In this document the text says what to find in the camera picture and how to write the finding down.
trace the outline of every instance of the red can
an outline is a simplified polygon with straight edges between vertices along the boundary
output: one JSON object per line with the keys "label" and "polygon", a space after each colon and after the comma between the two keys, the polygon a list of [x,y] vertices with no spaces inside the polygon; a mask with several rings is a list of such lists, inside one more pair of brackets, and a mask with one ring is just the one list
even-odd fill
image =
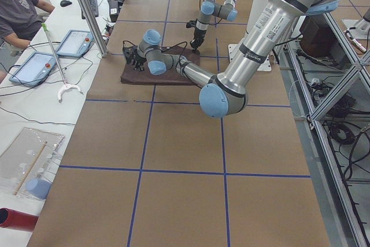
{"label": "red can", "polygon": [[33,231],[38,216],[15,211],[9,208],[0,209],[0,227],[20,231]]}

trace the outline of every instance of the black mouse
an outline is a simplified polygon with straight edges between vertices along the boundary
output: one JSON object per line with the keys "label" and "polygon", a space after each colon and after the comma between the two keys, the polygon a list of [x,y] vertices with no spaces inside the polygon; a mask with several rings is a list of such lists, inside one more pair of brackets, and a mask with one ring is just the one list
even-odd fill
{"label": "black mouse", "polygon": [[67,7],[68,5],[70,5],[70,4],[72,4],[72,2],[71,1],[69,1],[69,0],[62,0],[61,2],[60,2],[60,6],[62,6],[62,7]]}

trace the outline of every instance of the tablet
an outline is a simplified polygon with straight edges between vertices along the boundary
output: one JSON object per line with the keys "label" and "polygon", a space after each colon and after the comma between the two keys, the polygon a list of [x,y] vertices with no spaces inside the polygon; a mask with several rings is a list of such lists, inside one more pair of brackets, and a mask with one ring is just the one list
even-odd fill
{"label": "tablet", "polygon": [[57,47],[56,53],[64,58],[80,58],[89,50],[93,40],[90,31],[69,30]]}
{"label": "tablet", "polygon": [[9,81],[35,87],[45,81],[56,63],[52,54],[34,52],[12,74]]}

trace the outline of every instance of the gray robot arm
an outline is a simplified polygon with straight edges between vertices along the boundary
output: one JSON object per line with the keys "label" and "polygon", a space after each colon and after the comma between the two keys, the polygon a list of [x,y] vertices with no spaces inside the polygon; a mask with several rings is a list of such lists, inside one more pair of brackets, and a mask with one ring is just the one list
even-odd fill
{"label": "gray robot arm", "polygon": [[205,0],[203,2],[198,18],[186,24],[186,28],[195,28],[194,39],[190,41],[190,45],[194,50],[204,42],[211,16],[228,21],[234,21],[236,19],[238,11],[235,10],[235,4],[236,0],[225,0],[223,5],[213,0]]}
{"label": "gray robot arm", "polygon": [[305,14],[330,12],[339,0],[268,0],[268,4],[249,35],[240,45],[232,63],[214,75],[187,61],[185,57],[162,54],[160,35],[149,30],[139,45],[138,54],[146,57],[152,74],[175,69],[202,87],[199,101],[210,117],[238,113],[248,101],[246,85],[292,21]]}

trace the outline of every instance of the white desk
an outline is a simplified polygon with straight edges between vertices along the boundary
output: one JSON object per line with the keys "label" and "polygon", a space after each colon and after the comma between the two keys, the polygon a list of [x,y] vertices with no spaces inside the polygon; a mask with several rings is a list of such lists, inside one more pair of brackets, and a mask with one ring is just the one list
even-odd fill
{"label": "white desk", "polygon": [[[65,34],[71,29],[89,30],[86,20],[82,20],[81,18],[81,9],[78,1],[70,1],[72,1],[70,6],[64,8],[60,6],[55,7],[54,12],[46,21],[47,28],[53,41],[62,41]],[[109,18],[108,11],[108,3],[106,0],[103,0],[99,6],[99,17],[97,18],[98,26],[101,31],[105,27],[105,19]],[[31,44],[34,45],[43,42],[47,42],[47,38],[45,32],[41,29],[34,37]],[[48,44],[41,47],[37,46],[35,48],[37,51],[51,53],[50,46]],[[33,49],[27,49],[24,51],[16,64],[22,64],[33,52]],[[63,83],[58,82],[53,84],[44,83],[41,86],[24,93],[2,96],[4,94],[15,93],[26,89],[23,86],[4,88],[6,86],[13,85],[10,81],[8,81],[7,77],[0,85],[0,106],[6,110],[16,112],[32,120],[76,123],[86,99],[86,93],[90,88],[95,73],[98,69],[100,57],[101,56],[96,45],[93,45],[89,52],[85,55],[85,58],[92,61],[92,66],[84,74],[81,82],[79,83],[84,95],[78,93],[77,90],[67,91],[62,95],[62,103],[59,103],[57,99],[57,93]],[[60,59],[60,61],[63,67],[74,62],[72,59]],[[73,84],[78,82],[82,73],[90,65],[91,62],[81,58],[73,65],[69,66],[65,71],[65,77],[68,83]],[[55,82],[58,80],[61,80],[61,75],[59,72],[49,76],[46,81]],[[64,153],[74,128],[73,126],[64,124],[55,125],[31,123],[16,115],[0,110],[0,154],[6,150],[6,148],[11,144],[23,127],[37,128],[40,130],[56,132],[64,135],[65,140],[58,150],[60,154]],[[18,211],[39,215],[43,204],[43,201],[20,198],[2,193],[0,189],[1,208],[7,207]],[[25,231],[15,231],[7,228],[0,228],[0,246],[25,247],[30,237],[31,233]]]}

